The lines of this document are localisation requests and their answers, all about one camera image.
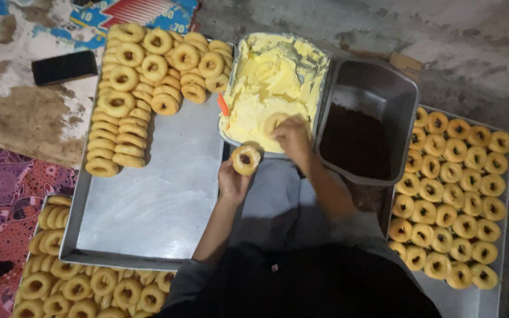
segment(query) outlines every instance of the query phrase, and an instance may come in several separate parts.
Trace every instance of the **person's right hand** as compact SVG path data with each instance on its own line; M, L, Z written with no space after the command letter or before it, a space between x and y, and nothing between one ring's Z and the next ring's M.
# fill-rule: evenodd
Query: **person's right hand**
M272 137L302 171L307 171L312 154L308 134L308 122L301 115L288 117L272 132Z

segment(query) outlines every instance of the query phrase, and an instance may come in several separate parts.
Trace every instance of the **person's left hand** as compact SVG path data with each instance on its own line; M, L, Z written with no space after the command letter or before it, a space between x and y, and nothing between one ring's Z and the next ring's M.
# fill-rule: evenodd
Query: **person's left hand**
M229 158L221 163L217 179L219 180L219 197L231 200L238 205L247 194L251 176L241 175L235 171L233 169L233 160Z

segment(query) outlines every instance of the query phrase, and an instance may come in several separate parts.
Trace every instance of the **black phone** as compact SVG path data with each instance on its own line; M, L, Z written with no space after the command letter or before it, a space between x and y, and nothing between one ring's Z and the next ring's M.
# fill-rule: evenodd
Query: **black phone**
M81 51L32 63L34 83L48 86L98 74L95 55Z

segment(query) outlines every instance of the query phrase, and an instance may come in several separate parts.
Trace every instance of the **concrete floor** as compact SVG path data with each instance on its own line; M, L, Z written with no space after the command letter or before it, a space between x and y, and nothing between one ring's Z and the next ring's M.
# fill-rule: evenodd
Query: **concrete floor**
M283 31L340 54L392 51L426 63L421 103L509 131L508 0L206 0L204 34ZM500 317L508 316L509 213Z

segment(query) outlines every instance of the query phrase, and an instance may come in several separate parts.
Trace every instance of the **hand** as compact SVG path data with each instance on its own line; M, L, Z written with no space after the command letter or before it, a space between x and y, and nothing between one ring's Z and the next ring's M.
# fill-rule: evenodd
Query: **hand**
M303 172L306 172L312 154L312 146L309 143L308 122L301 115L290 116L274 129L272 136L278 141L288 157Z
M219 180L220 198L230 200L236 205L245 199L251 176L241 175L235 171L231 158L221 164L217 179Z

